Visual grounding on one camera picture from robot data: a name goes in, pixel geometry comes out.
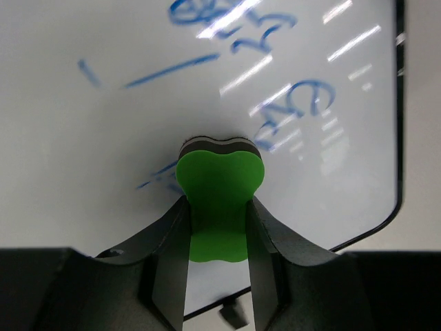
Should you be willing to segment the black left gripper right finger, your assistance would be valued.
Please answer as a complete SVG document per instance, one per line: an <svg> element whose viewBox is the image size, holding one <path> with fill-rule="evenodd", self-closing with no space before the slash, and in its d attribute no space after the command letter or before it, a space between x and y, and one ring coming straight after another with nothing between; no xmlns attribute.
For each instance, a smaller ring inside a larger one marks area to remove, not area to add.
<svg viewBox="0 0 441 331"><path fill-rule="evenodd" d="M257 330L439 330L439 252L346 252L310 242L254 199L246 237Z"/></svg>

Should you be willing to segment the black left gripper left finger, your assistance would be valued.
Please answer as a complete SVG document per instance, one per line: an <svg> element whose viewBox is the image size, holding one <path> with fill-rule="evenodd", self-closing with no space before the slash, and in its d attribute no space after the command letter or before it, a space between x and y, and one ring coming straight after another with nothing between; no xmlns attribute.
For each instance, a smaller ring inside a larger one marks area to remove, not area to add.
<svg viewBox="0 0 441 331"><path fill-rule="evenodd" d="M89 257L1 251L2 330L181 330L191 237L181 197L158 221Z"/></svg>

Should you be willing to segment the green bone-shaped whiteboard eraser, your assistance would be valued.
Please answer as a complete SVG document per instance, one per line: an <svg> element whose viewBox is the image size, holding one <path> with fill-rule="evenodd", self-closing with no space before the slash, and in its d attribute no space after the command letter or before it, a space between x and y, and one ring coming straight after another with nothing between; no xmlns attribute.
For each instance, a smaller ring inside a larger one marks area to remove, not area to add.
<svg viewBox="0 0 441 331"><path fill-rule="evenodd" d="M196 136L182 145L176 180L190 207L190 261L247 259L246 205L264 176L258 148L244 137Z"/></svg>

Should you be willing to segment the white whiteboard with black frame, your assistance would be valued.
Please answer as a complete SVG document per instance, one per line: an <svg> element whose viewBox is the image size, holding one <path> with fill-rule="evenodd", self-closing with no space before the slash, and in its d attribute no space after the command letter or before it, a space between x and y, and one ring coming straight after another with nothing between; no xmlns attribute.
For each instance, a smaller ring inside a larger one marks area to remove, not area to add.
<svg viewBox="0 0 441 331"><path fill-rule="evenodd" d="M196 136L252 141L252 200L321 248L374 231L400 204L397 10L2 1L1 251L124 242L187 199L176 165ZM242 288L248 254L189 259L183 315Z"/></svg>

